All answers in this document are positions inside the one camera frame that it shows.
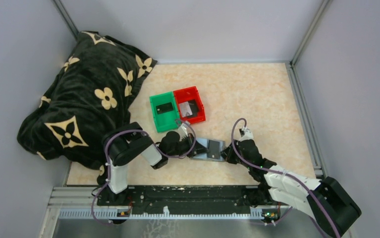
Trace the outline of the grey leather card holder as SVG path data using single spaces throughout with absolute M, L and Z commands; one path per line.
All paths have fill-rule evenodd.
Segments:
M 224 158 L 220 154 L 225 149 L 225 141 L 197 138 L 194 147 L 194 155 L 189 158 L 192 160 L 211 161 L 211 162 L 224 162 Z

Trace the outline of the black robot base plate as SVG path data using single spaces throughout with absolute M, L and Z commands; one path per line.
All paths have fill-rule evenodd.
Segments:
M 252 208 L 277 202 L 257 185 L 131 185 L 119 194 L 103 189 L 97 204 L 125 206 L 133 215 L 160 214 L 164 207 L 172 215 L 232 215 L 248 214 Z

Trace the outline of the silver grey credit card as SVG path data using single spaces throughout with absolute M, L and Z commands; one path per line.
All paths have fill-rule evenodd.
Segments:
M 188 101 L 180 103 L 179 109 L 180 109 L 181 117 L 185 118 L 185 117 L 192 116 L 192 112 L 191 112 L 190 106 L 188 104 Z

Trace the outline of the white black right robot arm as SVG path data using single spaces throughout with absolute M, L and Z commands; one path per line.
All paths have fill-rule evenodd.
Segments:
M 259 199 L 264 204 L 285 203 L 308 215 L 332 238 L 342 237 L 362 211 L 341 184 L 332 177 L 308 178 L 264 158 L 254 140 L 234 140 L 221 151 L 224 160 L 246 167 L 259 182 Z

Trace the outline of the dark credit card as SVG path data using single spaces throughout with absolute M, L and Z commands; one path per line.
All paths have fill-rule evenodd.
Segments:
M 193 115 L 196 115 L 199 112 L 198 104 L 195 100 L 188 101 L 188 104 L 190 106 L 191 112 Z
M 222 148 L 222 142 L 217 140 L 209 140 L 208 142 L 208 158 L 219 160 Z

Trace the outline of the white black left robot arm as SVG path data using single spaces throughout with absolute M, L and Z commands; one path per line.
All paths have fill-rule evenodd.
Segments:
M 167 132 L 160 142 L 154 142 L 137 122 L 107 134 L 103 139 L 103 147 L 110 201 L 116 205 L 127 201 L 128 164 L 138 156 L 156 170 L 166 165 L 170 158 L 192 158 L 208 153 L 209 149 L 196 140 L 194 131 L 187 131 L 189 128 L 189 124 L 184 123 L 178 130 Z

